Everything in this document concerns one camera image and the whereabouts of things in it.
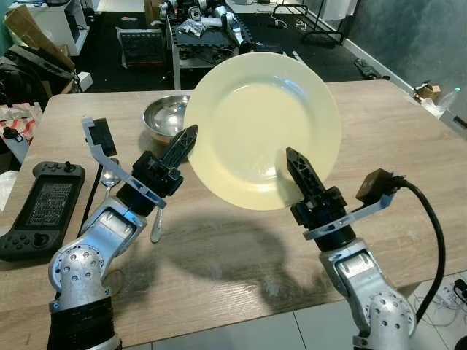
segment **wooden table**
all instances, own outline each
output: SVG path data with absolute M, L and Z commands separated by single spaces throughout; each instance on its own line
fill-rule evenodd
M 386 81 L 328 85 L 341 113 L 339 159 L 326 186 L 349 203 L 365 176 L 381 167 L 406 174 L 428 196 L 444 228 L 446 274 L 467 268 L 466 142 Z M 66 234 L 77 234 L 96 175 L 81 118 L 107 118 L 122 166 L 131 169 L 146 149 L 160 152 L 141 121 L 151 101 L 168 91 L 61 95 L 52 98 L 23 164 L 0 228 L 21 209 L 42 160 L 81 164 L 85 183 Z M 288 209 L 248 211 L 211 194 L 181 165 L 185 182 L 168 198 L 164 232 L 153 245 L 147 228 L 112 267 L 124 275 L 112 301 L 115 328 L 130 346 L 257 317 L 340 300 L 318 260 L 314 242 L 301 235 Z M 104 197 L 99 186 L 93 202 Z M 148 221 L 152 224 L 155 213 Z M 400 191 L 393 205 L 354 225 L 397 287 L 432 279 L 433 228 L 418 200 Z M 109 281 L 122 284 L 120 274 Z M 54 290 L 46 265 L 0 262 L 0 349 L 45 349 Z

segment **spoon handle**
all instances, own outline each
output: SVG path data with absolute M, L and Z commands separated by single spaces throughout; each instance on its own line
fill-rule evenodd
M 151 242 L 158 243 L 162 234 L 162 209 L 158 208 L 155 214 L 155 221 L 151 230 Z

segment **wall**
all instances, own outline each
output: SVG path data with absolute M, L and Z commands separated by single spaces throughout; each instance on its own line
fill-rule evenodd
M 11 45 L 7 29 L 3 25 L 5 12 L 13 0 L 0 0 L 0 55 L 3 55 L 5 50 Z
M 349 39 L 412 86 L 462 88 L 452 110 L 466 118 L 466 19 L 466 0 L 360 0 Z

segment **black floor mat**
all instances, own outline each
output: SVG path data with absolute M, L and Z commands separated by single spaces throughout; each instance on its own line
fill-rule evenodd
M 93 78 L 93 85 L 87 92 L 172 90 L 171 67 L 122 67 L 115 26 L 125 15 L 138 18 L 144 25 L 141 12 L 103 12 L 91 29 L 80 56 L 74 58 L 77 71 L 88 71 Z M 324 81 L 362 80 L 353 65 L 355 56 L 342 46 L 334 45 L 326 36 L 315 36 L 309 38 L 308 43 L 301 43 L 301 33 L 294 27 L 293 16 L 280 16 L 290 22 L 289 29 L 272 28 L 273 20 L 268 14 L 240 14 L 239 17 L 248 25 L 256 42 L 279 43 L 289 55 L 295 50 Z M 193 89 L 207 72 L 206 69 L 182 70 L 182 88 Z

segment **white baseboard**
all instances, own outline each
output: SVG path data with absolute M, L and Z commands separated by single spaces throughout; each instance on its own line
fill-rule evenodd
M 342 46 L 348 49 L 351 53 L 353 53 L 357 58 L 362 58 L 365 60 L 370 66 L 373 66 L 381 75 L 388 75 L 391 79 L 390 81 L 400 87 L 400 89 L 404 90 L 408 94 L 412 94 L 414 88 L 408 84 L 405 80 L 399 77 L 396 73 L 391 71 L 388 67 L 383 65 L 379 62 L 375 57 L 367 53 L 364 49 L 359 47 L 356 43 L 354 43 L 350 39 L 345 39 L 342 42 Z

